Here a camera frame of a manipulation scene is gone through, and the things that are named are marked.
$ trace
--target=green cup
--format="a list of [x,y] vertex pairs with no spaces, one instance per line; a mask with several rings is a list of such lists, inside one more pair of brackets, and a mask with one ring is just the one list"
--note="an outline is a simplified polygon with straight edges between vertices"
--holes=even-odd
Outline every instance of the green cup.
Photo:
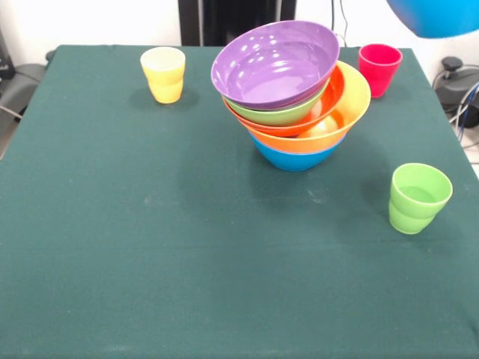
[[401,233],[419,233],[451,196],[452,183],[437,168],[423,163],[401,165],[392,174],[389,221]]

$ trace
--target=blue object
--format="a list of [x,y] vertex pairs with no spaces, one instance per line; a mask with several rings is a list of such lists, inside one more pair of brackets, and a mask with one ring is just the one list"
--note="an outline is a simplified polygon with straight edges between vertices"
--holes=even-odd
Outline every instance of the blue object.
[[387,1],[403,24],[419,37],[453,37],[479,29],[478,0]]
[[299,171],[306,171],[325,159],[327,159],[339,146],[339,144],[344,140],[344,135],[338,143],[334,146],[316,153],[288,153],[288,152],[281,152],[275,150],[265,144],[259,142],[253,134],[250,133],[253,137],[254,144],[261,152],[261,154],[270,161],[275,167],[279,168],[283,171],[292,171],[292,172],[299,172]]

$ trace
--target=bowl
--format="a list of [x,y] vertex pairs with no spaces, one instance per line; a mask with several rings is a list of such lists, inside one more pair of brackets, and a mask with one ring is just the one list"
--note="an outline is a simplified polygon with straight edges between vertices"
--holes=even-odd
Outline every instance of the bowl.
[[284,138],[262,133],[243,124],[261,143],[278,151],[315,153],[337,143],[366,112],[371,98],[369,84],[354,67],[339,61],[344,76],[344,92],[331,114],[316,126],[296,138]]
[[256,148],[273,166],[283,171],[299,172],[306,171],[327,159],[338,148],[345,135],[330,148],[316,153],[282,152],[262,144],[253,135],[252,137]]
[[331,74],[331,81],[329,81],[324,94],[321,98],[314,104],[314,107],[304,116],[299,122],[291,126],[265,126],[258,123],[251,122],[244,117],[239,116],[235,111],[225,103],[226,107],[230,112],[238,119],[238,121],[244,125],[246,128],[252,127],[273,136],[278,137],[287,137],[295,136],[304,131],[307,131],[311,127],[319,123],[324,117],[333,110],[333,108],[338,104],[341,97],[343,96],[344,91],[344,77],[343,73],[336,67],[333,73]]
[[245,120],[249,120],[253,123],[259,123],[266,126],[288,126],[301,120],[308,112],[313,108],[314,104],[320,99],[321,95],[326,89],[326,85],[318,92],[315,93],[310,99],[305,102],[299,103],[297,106],[290,106],[284,110],[271,110],[271,111],[258,111],[251,110],[250,108],[241,107],[233,101],[223,97],[233,111]]
[[284,108],[319,91],[338,57],[338,39],[327,27],[273,22],[226,45],[213,62],[211,80],[222,96],[242,107]]
[[388,3],[399,20],[419,37],[452,37],[479,29],[477,0],[388,0]]

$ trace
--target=black pole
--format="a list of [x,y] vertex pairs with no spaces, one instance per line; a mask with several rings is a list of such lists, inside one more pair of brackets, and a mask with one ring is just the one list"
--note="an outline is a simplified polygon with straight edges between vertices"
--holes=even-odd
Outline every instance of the black pole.
[[15,75],[12,59],[0,29],[0,79],[9,80]]

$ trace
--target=cup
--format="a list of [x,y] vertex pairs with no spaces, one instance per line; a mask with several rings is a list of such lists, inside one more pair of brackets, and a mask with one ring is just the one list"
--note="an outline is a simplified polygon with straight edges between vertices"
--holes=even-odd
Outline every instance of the cup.
[[185,61],[185,54],[174,47],[155,47],[141,55],[141,68],[156,101],[173,103],[181,97]]
[[421,232],[452,196],[452,183],[437,168],[406,163],[392,174],[389,221],[404,234]]
[[359,72],[369,83],[372,98],[385,94],[402,60],[401,51],[388,45],[372,43],[360,48]]

